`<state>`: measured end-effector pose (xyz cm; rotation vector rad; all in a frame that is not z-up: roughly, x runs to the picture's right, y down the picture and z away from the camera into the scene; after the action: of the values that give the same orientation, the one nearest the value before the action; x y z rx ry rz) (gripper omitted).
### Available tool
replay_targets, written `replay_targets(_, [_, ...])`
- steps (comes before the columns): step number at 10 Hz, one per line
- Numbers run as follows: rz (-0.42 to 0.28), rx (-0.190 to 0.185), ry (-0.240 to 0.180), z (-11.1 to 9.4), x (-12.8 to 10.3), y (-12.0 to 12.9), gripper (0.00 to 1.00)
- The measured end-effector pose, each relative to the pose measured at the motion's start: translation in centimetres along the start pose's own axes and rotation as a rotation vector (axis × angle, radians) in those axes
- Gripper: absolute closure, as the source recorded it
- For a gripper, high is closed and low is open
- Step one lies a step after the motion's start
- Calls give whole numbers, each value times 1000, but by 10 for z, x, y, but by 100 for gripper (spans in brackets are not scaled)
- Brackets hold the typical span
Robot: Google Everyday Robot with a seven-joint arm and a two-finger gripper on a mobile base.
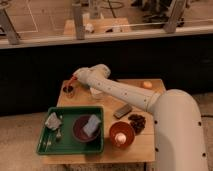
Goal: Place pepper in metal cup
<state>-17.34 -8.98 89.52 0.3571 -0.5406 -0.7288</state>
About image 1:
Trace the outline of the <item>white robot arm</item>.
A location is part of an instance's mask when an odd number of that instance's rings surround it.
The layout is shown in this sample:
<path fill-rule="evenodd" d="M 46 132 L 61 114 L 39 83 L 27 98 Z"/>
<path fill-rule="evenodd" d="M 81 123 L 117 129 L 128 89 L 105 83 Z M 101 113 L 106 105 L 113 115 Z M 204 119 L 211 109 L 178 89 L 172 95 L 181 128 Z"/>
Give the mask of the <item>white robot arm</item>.
<path fill-rule="evenodd" d="M 109 75 L 104 64 L 73 73 L 80 83 L 153 115 L 155 171 L 209 171 L 201 112 L 190 94 L 179 89 L 158 93 L 112 81 Z"/>

